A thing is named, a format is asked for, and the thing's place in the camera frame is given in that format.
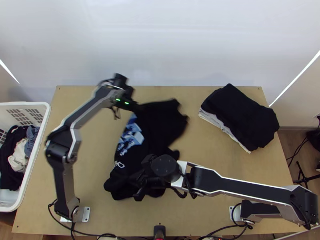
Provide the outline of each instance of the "black folded shirt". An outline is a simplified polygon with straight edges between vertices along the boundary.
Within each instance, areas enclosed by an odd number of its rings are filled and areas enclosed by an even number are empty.
[[[188,117],[178,111],[179,105],[175,99],[151,102],[141,105],[141,110],[132,114],[117,145],[115,167],[104,183],[104,189],[111,192],[115,200],[132,197],[138,191],[138,187],[130,184],[129,176],[142,169],[141,161],[148,154],[179,158],[178,151],[168,148],[187,125]],[[164,189],[148,192],[153,197],[162,194]]]
[[[266,146],[279,129],[271,108],[259,105],[231,84],[210,94],[201,108],[215,114],[249,151]]]

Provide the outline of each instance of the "wooden floor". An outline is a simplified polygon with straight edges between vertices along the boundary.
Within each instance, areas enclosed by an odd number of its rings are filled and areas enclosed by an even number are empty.
[[[282,130],[282,131],[279,131],[278,134],[279,134],[281,145],[284,151],[284,155],[286,156],[286,158],[288,158],[292,156],[297,146],[302,142],[306,132],[297,131],[297,130]],[[299,173],[298,167],[296,166],[296,161],[299,161],[306,177],[319,174],[319,172],[317,172],[315,168],[320,161],[320,152],[315,150],[309,142],[304,144],[301,151],[294,158],[294,161],[290,166],[290,173],[293,180],[296,180],[298,178],[298,173]],[[308,183],[308,186],[312,192],[320,196],[320,178],[310,181]],[[288,234],[290,233],[244,235],[238,238],[238,240],[273,240],[275,238],[280,238]],[[70,236],[42,236],[42,235],[33,235],[33,234],[14,234],[14,233],[11,233],[10,226],[0,224],[0,239],[1,240],[2,239],[4,240],[71,240],[71,237]],[[94,239],[96,238],[76,236],[76,240],[94,240]],[[286,240],[301,240],[301,239],[304,239],[304,240],[320,239],[320,228],[286,238]]]

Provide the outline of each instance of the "black t-shirt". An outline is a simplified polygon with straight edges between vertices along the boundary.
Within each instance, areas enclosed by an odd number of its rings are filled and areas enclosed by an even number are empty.
[[[132,197],[138,191],[128,183],[128,178],[142,169],[141,161],[147,155],[169,154],[178,159],[178,151],[171,151],[168,146],[187,125],[188,117],[178,111],[179,105],[175,99],[151,102],[132,114],[116,148],[115,167],[104,183],[104,189],[111,192],[115,200]],[[157,197],[163,193],[164,190],[158,190],[148,194]]]

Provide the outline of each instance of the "cable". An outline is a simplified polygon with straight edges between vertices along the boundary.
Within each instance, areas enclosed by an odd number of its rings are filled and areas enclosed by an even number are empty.
[[[70,230],[70,234],[71,234],[71,238],[72,238],[72,240],[76,240],[75,238],[74,238],[74,236],[73,236],[73,231],[74,231],[74,226],[76,225],[76,223],[75,222],[73,222],[72,224],[71,224],[71,230]]]
[[[301,143],[301,144],[297,147],[297,149],[294,151],[293,156],[290,157],[290,158],[291,158],[291,161],[290,161],[290,163],[288,164],[288,167],[290,167],[290,165],[291,165],[291,163],[292,163],[292,161],[293,161],[293,158],[300,152],[300,150],[301,150],[301,148],[303,147],[303,145],[304,145],[306,142],[309,141],[308,139],[306,140],[306,138],[307,138],[307,137],[304,138],[304,140],[302,141],[302,143]]]
[[[181,192],[179,192],[176,188],[171,187],[170,189],[174,190],[174,192],[178,195],[179,198],[186,198],[186,196],[188,195],[187,192],[184,192],[183,194]]]
[[[222,237],[212,236],[213,234],[215,234],[215,233],[217,233],[217,232],[220,232],[220,231],[222,231],[222,230],[224,230],[224,229],[238,227],[237,225],[230,225],[230,226],[225,226],[225,227],[223,227],[223,228],[219,228],[218,230],[216,230],[216,231],[214,231],[214,232],[211,232],[211,233],[209,233],[209,234],[206,235],[206,236],[200,237],[199,240],[202,240],[202,239],[204,239],[204,238],[216,238],[216,239],[221,239],[221,240],[235,240],[235,239],[238,239],[239,237],[242,236],[242,234],[247,230],[248,225],[249,225],[249,224],[246,223],[243,231],[242,231],[238,236],[236,236],[235,238],[222,238]]]
[[[231,219],[232,219],[234,225],[230,225],[230,226],[225,226],[225,227],[223,227],[223,228],[219,228],[218,230],[215,230],[215,231],[207,234],[206,236],[202,236],[202,237],[198,238],[198,240],[202,240],[202,239],[204,239],[204,238],[209,238],[209,237],[211,237],[211,238],[217,238],[217,239],[221,239],[221,240],[235,240],[235,239],[238,239],[239,237],[241,237],[242,234],[247,230],[247,228],[253,229],[253,227],[252,227],[251,225],[249,225],[247,222],[246,222],[245,224],[237,224],[236,221],[234,220],[234,217],[233,217],[234,210],[235,210],[236,207],[239,206],[240,204],[241,204],[241,203],[236,204],[236,205],[233,207],[232,211],[231,211]],[[234,236],[233,238],[221,238],[221,237],[212,236],[212,235],[215,234],[216,232],[220,232],[221,230],[224,230],[224,229],[227,229],[227,228],[234,228],[234,227],[241,227],[241,228],[244,227],[244,229],[243,229],[243,231],[242,231],[238,236]]]
[[[182,172],[180,172],[180,175],[183,177],[184,181],[186,182],[187,189],[190,193],[190,196],[192,197],[192,199],[195,199],[197,197],[197,194],[194,193],[194,191],[192,190],[191,184],[190,184],[187,176],[185,174],[183,174]]]
[[[319,124],[318,124],[318,127],[317,127],[316,130],[318,130],[319,127],[320,127],[320,116],[317,116],[317,119],[319,120]],[[289,157],[289,158],[286,159],[286,160],[291,159],[290,163],[288,164],[288,167],[290,167],[290,165],[291,165],[294,157],[300,152],[300,150],[301,150],[301,148],[303,147],[303,145],[304,145],[306,142],[308,142],[308,141],[309,141],[309,140],[307,139],[307,137],[305,137],[305,138],[302,140],[302,142],[300,143],[300,145],[299,145],[299,146],[296,148],[296,150],[294,151],[294,154],[293,154],[291,157]]]
[[[52,207],[55,202],[56,202],[56,200],[54,200],[52,203],[50,203],[50,204],[48,205],[48,211],[49,211],[51,217],[52,217],[58,224],[60,224],[62,227],[64,227],[64,228],[66,228],[66,229],[68,229],[68,230],[71,231],[72,240],[75,240],[75,238],[74,238],[74,236],[73,236],[73,232],[76,232],[76,233],[79,233],[79,234],[82,234],[82,235],[85,235],[85,236],[98,237],[97,239],[99,239],[100,237],[109,237],[109,238],[117,238],[117,239],[119,239],[119,240],[126,240],[125,238],[117,237],[116,235],[111,234],[111,233],[104,233],[104,234],[99,235],[99,234],[90,234],[90,233],[85,233],[85,232],[77,231],[77,230],[74,229],[74,226],[75,226],[75,224],[76,224],[75,222],[72,223],[71,228],[69,228],[68,226],[66,226],[66,225],[62,224],[61,222],[59,222],[59,221],[53,216],[50,207]]]

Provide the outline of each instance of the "stack of folded clothes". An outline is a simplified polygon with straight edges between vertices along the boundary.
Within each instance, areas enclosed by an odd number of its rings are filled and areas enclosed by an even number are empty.
[[[206,98],[199,117],[219,127],[248,153],[266,146],[279,129],[271,108],[259,105],[231,84]]]

